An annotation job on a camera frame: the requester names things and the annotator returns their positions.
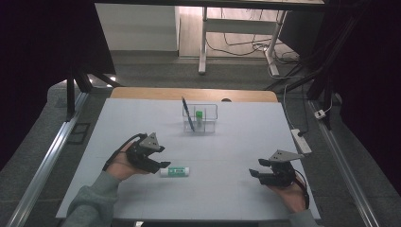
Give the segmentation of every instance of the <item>gray sleeve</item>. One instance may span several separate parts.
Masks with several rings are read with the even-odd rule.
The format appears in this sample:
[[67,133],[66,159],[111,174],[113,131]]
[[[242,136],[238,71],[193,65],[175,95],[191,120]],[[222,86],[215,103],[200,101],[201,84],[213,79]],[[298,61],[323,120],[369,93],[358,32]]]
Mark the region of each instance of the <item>gray sleeve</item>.
[[315,219],[312,216],[310,210],[304,210],[303,212],[298,212],[289,215],[289,222],[292,227],[318,227]]
[[107,226],[113,220],[113,206],[117,201],[120,181],[102,171],[92,186],[83,186],[68,207],[68,226]]

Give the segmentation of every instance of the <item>glue stick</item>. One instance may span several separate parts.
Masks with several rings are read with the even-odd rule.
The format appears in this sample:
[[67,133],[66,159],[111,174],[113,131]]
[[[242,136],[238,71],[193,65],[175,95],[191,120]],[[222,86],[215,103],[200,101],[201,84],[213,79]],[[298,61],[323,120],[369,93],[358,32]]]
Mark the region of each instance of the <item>glue stick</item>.
[[161,177],[187,177],[189,175],[189,167],[168,167],[160,169]]

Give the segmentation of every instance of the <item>table leg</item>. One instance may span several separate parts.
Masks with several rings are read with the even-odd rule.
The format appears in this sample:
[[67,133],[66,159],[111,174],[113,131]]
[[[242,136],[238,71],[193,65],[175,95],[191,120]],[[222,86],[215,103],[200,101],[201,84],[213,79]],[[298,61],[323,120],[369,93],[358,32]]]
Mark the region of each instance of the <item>table leg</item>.
[[201,44],[200,44],[200,67],[199,74],[206,73],[206,27],[207,27],[207,8],[203,8]]
[[273,57],[273,51],[274,51],[274,46],[277,42],[278,35],[280,34],[281,26],[283,25],[284,17],[286,16],[286,11],[281,11],[281,14],[278,18],[278,21],[276,23],[276,28],[274,30],[274,33],[271,36],[271,41],[268,49],[265,49],[265,57],[268,60],[269,63],[269,68],[271,71],[271,75],[273,77],[278,77],[280,76],[277,66],[274,62],[274,57]]

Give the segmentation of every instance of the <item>power strip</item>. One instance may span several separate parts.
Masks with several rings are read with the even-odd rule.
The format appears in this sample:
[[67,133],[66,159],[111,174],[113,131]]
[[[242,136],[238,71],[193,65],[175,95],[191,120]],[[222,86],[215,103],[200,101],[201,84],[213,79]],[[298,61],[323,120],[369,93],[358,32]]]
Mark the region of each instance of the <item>power strip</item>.
[[312,150],[310,149],[310,147],[307,144],[304,137],[298,135],[299,132],[300,132],[300,130],[291,130],[292,137],[294,138],[295,142],[297,143],[298,148],[301,150],[302,154],[311,153]]

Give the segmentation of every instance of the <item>wooden floor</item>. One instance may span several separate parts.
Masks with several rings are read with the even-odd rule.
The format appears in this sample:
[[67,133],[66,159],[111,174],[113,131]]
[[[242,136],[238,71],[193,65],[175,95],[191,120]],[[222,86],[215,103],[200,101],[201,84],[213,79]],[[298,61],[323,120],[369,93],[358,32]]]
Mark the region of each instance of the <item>wooden floor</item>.
[[[275,21],[277,11],[262,9],[221,9],[209,8],[208,18],[226,18],[237,20],[261,20]],[[180,7],[180,57],[198,58],[201,48],[201,24],[202,8],[198,7]],[[208,32],[206,39],[210,46],[207,46],[207,57],[210,58],[254,58],[265,59],[262,51],[253,51],[253,42],[258,44],[269,44],[271,36],[269,35],[250,35],[250,34],[232,34],[232,33],[211,33]],[[297,58],[298,55],[286,45],[277,41],[275,50],[278,57]]]

